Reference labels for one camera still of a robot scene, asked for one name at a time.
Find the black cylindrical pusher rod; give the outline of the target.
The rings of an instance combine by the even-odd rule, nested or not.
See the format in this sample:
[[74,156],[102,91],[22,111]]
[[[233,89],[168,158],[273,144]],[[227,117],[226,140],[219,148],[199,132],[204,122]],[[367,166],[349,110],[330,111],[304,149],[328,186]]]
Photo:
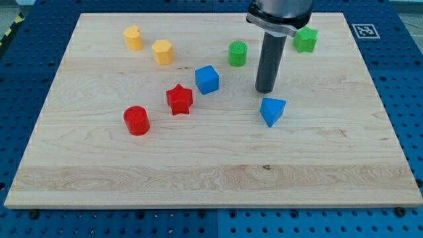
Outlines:
[[280,66],[287,36],[276,37],[265,33],[256,74],[255,89],[262,94],[271,93]]

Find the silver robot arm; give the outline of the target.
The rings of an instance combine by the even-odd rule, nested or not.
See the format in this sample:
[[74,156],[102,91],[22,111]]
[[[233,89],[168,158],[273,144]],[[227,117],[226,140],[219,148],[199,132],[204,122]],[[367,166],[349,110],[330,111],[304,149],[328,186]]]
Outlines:
[[313,12],[313,0],[253,0],[246,21],[264,31],[255,89],[273,91],[287,37],[307,25]]

